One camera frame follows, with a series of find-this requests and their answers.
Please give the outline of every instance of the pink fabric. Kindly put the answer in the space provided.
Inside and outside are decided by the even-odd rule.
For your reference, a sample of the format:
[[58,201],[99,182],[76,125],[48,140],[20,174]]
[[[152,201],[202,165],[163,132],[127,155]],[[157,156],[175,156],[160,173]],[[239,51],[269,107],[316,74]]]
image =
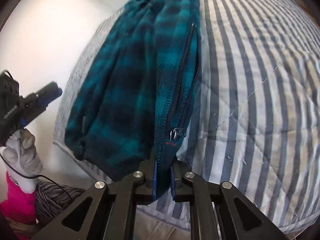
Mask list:
[[[7,173],[8,194],[7,200],[0,203],[0,211],[4,217],[16,222],[36,224],[36,192],[25,194],[19,186],[14,184]],[[17,234],[20,240],[28,240]]]

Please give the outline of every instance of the white wall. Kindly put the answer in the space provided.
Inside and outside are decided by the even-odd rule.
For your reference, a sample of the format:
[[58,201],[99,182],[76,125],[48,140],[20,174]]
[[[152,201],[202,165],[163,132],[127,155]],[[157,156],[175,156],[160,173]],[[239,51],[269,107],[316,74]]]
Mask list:
[[[98,25],[127,0],[22,0],[0,32],[0,71],[8,69],[23,96],[56,81],[65,87],[72,68]],[[28,129],[36,136],[43,174],[59,183],[85,186],[87,175],[67,156],[51,149],[60,99]],[[0,200],[5,198],[0,161]]]

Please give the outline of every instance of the gray striped fabric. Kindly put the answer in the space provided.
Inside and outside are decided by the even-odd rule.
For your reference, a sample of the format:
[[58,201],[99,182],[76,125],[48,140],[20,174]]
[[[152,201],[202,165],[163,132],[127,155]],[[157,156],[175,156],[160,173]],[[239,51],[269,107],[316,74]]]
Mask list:
[[[202,86],[179,159],[231,181],[283,232],[306,228],[320,213],[319,28],[292,0],[200,0],[200,12]],[[170,193],[139,209],[189,229]]]
[[69,196],[57,185],[40,180],[36,193],[36,215],[41,226],[46,226],[65,210],[84,190],[60,185]]

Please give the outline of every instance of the jacket pocket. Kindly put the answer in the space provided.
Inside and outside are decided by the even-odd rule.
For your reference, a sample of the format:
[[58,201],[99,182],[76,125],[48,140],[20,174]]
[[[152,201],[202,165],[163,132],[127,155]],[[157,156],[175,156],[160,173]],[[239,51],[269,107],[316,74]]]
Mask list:
[[198,41],[195,29],[196,25],[193,23],[178,69],[175,92],[167,116],[165,138],[171,141],[187,136],[186,117],[200,69],[197,62]]

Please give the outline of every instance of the white glove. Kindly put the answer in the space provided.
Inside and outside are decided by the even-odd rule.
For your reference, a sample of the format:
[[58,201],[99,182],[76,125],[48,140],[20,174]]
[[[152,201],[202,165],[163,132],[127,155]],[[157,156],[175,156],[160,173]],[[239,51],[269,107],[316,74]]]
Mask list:
[[[32,177],[38,175],[43,168],[39,155],[36,152],[35,137],[27,129],[16,131],[6,142],[6,147],[0,148],[0,154],[9,165],[22,175]],[[18,175],[9,166],[8,173],[11,179],[20,186],[26,194],[36,190],[38,179],[26,179]]]

